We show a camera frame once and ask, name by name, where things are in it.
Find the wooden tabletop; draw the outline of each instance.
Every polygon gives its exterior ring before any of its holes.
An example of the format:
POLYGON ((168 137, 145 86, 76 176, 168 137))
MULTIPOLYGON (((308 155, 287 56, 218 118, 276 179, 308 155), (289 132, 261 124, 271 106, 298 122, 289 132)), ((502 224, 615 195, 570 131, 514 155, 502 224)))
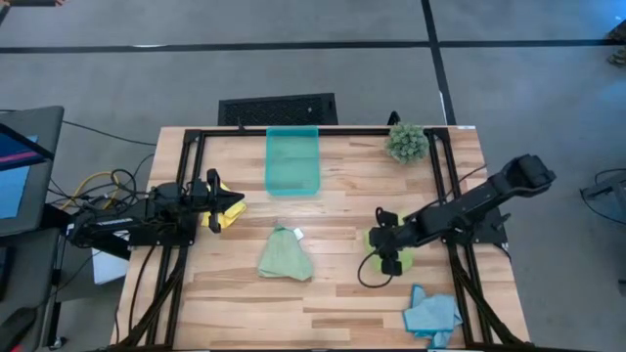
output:
MULTIPOLYGON (((175 180, 184 130, 161 129, 149 186, 175 180)), ((474 129, 450 127, 450 135, 459 177, 484 163, 474 129)), ((220 235, 199 228, 187 262, 174 348, 427 347, 427 340, 405 332, 401 312, 409 306, 412 284, 424 286, 428 295, 454 295, 447 250, 441 242, 411 249, 414 267, 386 287, 365 288, 356 277, 367 254, 363 236, 376 226, 377 206, 408 213, 436 198, 430 159, 400 165, 386 155, 384 139, 321 137, 319 195, 280 199, 271 198, 263 185, 265 137, 208 138, 202 177, 209 167, 216 168, 228 187, 246 195, 247 211, 220 235), (313 262, 312 280, 302 283, 257 276, 261 252, 278 224, 303 231, 301 246, 313 262)), ((442 172, 447 175, 445 158, 440 155, 442 172)), ((463 182, 462 190, 485 178, 486 171, 477 172, 463 182)), ((449 189, 449 180, 445 181, 449 189)), ((509 259, 490 244, 474 249, 485 298, 514 334, 527 339, 509 259)), ((128 332, 130 299, 147 252, 141 247, 132 253, 117 314, 122 338, 128 332)), ((133 324, 152 301, 160 254, 160 248, 155 250, 140 283, 133 324)), ((363 279, 380 283, 386 276, 366 265, 363 279)), ((469 297, 468 304, 474 338, 480 340, 469 297)), ((168 305, 161 313, 157 342, 163 341, 168 305)), ((463 346, 460 327, 450 346, 463 346)))

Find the computer monitor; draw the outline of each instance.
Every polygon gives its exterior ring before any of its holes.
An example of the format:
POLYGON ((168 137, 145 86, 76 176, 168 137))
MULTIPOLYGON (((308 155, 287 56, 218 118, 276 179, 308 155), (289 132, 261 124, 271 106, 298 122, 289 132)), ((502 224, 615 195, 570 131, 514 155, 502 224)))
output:
POLYGON ((54 154, 0 123, 0 171, 53 160, 54 154))

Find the light blue cloth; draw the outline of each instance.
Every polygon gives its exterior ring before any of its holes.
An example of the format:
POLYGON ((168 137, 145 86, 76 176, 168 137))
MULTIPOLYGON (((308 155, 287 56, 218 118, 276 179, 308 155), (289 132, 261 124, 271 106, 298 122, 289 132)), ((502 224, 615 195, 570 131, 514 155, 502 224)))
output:
MULTIPOLYGON (((37 136, 29 136, 28 139, 32 142, 37 142, 37 136)), ((0 195, 2 195, 2 200, 0 200, 0 219, 18 216, 28 170, 30 170, 30 166, 0 171, 0 195)))
POLYGON ((435 294, 426 297, 424 288, 413 285, 411 308, 402 313, 404 326, 418 338, 431 338, 428 348, 445 348, 454 327, 463 320, 454 297, 435 294))

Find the translucent container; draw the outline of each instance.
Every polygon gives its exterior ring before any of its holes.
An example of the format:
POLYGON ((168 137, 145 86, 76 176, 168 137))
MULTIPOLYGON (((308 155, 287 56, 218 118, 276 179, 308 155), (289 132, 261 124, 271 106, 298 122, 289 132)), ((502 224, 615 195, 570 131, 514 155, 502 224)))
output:
POLYGON ((320 190, 317 126, 268 127, 265 189, 272 196, 314 196, 320 190))

